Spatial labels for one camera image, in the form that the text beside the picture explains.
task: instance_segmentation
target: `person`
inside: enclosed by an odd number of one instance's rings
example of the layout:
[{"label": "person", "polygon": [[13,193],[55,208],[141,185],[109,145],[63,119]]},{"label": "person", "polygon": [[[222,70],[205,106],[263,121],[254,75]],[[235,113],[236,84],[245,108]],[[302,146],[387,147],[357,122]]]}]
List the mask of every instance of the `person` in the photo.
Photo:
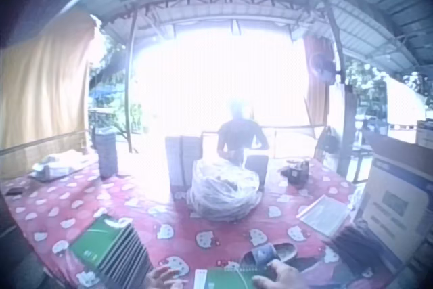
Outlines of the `person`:
[{"label": "person", "polygon": [[[275,281],[260,275],[252,278],[252,283],[257,289],[309,289],[299,271],[280,260],[273,260],[269,267],[275,272]],[[184,280],[176,280],[178,270],[170,267],[157,267],[146,275],[145,289],[182,289]]]},{"label": "person", "polygon": [[252,278],[252,283],[257,289],[308,289],[304,278],[294,267],[273,260],[269,267],[276,273],[276,281],[272,281],[267,277],[255,276]]},{"label": "person", "polygon": [[185,280],[175,279],[179,270],[168,266],[151,270],[144,279],[144,289],[182,289]]},{"label": "person", "polygon": [[254,137],[260,143],[257,150],[269,149],[262,128],[253,120],[244,118],[244,106],[240,102],[231,104],[232,119],[224,123],[218,132],[218,155],[233,164],[242,164],[244,149],[251,148]]}]

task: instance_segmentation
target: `bright window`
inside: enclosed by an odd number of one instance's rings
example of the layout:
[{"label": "bright window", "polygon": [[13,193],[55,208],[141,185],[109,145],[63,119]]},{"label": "bright window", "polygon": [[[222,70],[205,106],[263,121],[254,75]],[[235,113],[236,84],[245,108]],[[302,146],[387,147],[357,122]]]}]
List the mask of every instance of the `bright window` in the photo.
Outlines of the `bright window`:
[{"label": "bright window", "polygon": [[217,131],[229,102],[249,103],[263,126],[308,125],[302,41],[263,30],[197,30],[147,48],[135,62],[133,96],[165,133]]}]

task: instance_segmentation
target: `flip-flop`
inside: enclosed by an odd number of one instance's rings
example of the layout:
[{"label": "flip-flop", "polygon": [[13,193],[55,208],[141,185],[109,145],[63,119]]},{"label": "flip-flop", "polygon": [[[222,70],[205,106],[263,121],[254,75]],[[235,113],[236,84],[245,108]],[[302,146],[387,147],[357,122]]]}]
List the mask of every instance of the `flip-flop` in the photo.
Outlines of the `flip-flop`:
[{"label": "flip-flop", "polygon": [[265,244],[254,248],[242,257],[240,267],[264,267],[273,259],[279,259],[284,263],[292,260],[298,251],[291,243]]}]

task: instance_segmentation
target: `ceiling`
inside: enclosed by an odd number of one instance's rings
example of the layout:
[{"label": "ceiling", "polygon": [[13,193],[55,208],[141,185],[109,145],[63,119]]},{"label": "ceiling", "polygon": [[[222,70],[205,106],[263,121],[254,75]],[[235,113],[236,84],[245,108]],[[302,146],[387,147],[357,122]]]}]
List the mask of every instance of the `ceiling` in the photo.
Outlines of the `ceiling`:
[{"label": "ceiling", "polygon": [[[431,0],[324,0],[334,11],[344,52],[388,73],[433,74]],[[139,8],[139,47],[188,28],[271,28],[293,39],[305,32],[332,38],[323,0],[80,0],[104,30],[126,44]]]}]

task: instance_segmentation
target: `red tablecloth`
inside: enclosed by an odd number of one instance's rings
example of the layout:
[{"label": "red tablecloth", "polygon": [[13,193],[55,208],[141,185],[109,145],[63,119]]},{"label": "red tablecloth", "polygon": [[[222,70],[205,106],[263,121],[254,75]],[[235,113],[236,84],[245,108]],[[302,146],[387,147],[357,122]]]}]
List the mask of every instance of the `red tablecloth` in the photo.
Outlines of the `red tablecloth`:
[{"label": "red tablecloth", "polygon": [[[185,192],[171,195],[169,184],[155,175],[101,181],[97,164],[48,184],[26,177],[6,181],[2,192],[13,186],[28,187],[21,196],[6,197],[10,212],[48,270],[73,285],[92,286],[98,279],[64,249],[104,212],[130,218],[153,264],[181,268],[191,288],[195,269],[235,267],[243,254],[266,242],[291,242],[299,257],[319,257],[303,273],[309,284],[335,282],[338,255],[296,215],[323,194],[348,202],[353,186],[313,162],[308,184],[298,191],[278,175],[283,164],[283,160],[269,162],[262,202],[236,223],[199,218],[188,210]],[[386,270],[373,270],[352,281],[349,288],[379,288],[388,278]]]}]

